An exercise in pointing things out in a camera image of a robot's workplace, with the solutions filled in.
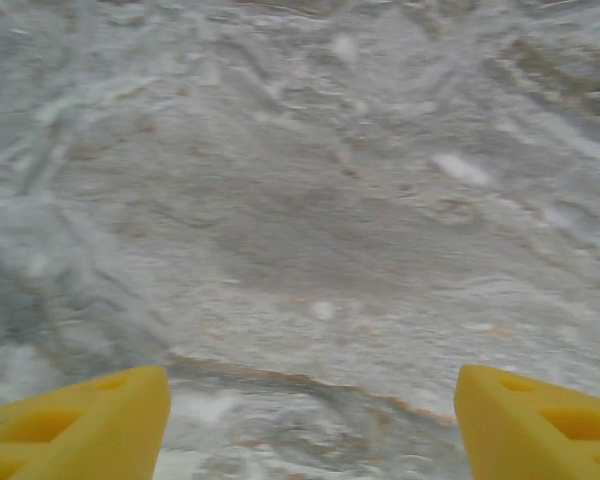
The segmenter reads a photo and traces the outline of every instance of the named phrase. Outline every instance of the yellow plastic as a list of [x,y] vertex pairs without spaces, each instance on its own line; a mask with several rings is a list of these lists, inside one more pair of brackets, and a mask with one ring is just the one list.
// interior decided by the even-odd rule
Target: yellow plastic
[[600,398],[464,366],[455,409],[475,480],[600,480]]
[[0,480],[150,480],[171,395],[140,367],[0,407]]

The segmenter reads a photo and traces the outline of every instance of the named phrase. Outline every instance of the yellow plastic part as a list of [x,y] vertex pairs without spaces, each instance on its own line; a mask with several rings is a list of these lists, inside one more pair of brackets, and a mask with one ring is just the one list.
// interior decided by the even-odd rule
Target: yellow plastic part
[[0,480],[150,480],[171,405],[140,367],[0,407]]
[[475,480],[600,480],[600,398],[464,366],[455,409]]

